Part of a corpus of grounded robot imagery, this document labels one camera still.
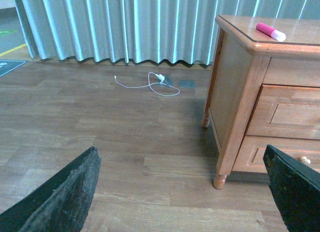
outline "drawer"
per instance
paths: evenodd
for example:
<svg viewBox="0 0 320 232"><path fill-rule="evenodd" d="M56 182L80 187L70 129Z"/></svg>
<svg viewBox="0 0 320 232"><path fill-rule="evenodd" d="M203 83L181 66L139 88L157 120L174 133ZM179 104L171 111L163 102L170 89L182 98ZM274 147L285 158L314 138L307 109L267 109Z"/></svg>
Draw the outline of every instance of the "drawer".
<svg viewBox="0 0 320 232"><path fill-rule="evenodd" d="M320 140L320 88L262 85L246 134Z"/></svg>
<svg viewBox="0 0 320 232"><path fill-rule="evenodd" d="M273 57L263 84L320 87L320 61Z"/></svg>
<svg viewBox="0 0 320 232"><path fill-rule="evenodd" d="M263 157L268 144L295 159L307 157L311 160L310 167L320 172L320 140L248 135L244 137L232 170L266 173Z"/></svg>

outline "pleated curtain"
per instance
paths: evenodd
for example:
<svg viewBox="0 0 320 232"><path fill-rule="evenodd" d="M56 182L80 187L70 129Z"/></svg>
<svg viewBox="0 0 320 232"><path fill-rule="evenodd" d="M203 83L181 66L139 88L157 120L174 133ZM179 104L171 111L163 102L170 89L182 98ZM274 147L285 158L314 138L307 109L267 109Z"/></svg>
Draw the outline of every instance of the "pleated curtain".
<svg viewBox="0 0 320 232"><path fill-rule="evenodd" d="M212 62L219 14L320 19L320 0L15 0L32 57Z"/></svg>

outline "charger plug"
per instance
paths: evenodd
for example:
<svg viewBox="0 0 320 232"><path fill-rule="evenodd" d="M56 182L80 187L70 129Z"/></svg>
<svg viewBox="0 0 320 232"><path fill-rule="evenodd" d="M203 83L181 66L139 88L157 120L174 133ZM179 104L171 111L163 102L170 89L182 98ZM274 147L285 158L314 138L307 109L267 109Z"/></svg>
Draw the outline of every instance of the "charger plug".
<svg viewBox="0 0 320 232"><path fill-rule="evenodd" d="M157 76L158 80L160 80L161 84L165 81L165 77L162 74L157 74L156 76Z"/></svg>

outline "wooden floor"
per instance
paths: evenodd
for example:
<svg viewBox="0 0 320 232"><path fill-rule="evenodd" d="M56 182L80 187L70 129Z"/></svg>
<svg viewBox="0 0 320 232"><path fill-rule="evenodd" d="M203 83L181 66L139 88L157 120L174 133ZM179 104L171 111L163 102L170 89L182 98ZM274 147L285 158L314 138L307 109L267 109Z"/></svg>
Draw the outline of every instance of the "wooden floor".
<svg viewBox="0 0 320 232"><path fill-rule="evenodd" d="M114 80L145 85L149 71L196 88L161 97ZM1 77L0 212L94 145L102 164L84 232L287 231L265 176L212 187L217 148L201 128L209 78L201 67L51 60Z"/></svg>

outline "pink lip balm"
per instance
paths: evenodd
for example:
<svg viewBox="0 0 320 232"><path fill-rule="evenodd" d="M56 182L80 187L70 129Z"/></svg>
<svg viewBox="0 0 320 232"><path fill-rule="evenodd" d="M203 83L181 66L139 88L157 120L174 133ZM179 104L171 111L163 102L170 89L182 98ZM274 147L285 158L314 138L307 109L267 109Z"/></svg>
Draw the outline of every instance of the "pink lip balm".
<svg viewBox="0 0 320 232"><path fill-rule="evenodd" d="M267 36L270 36L271 38L274 38L277 41L285 41L286 35L268 25L265 25L264 23L258 23L255 27L258 31L264 33Z"/></svg>

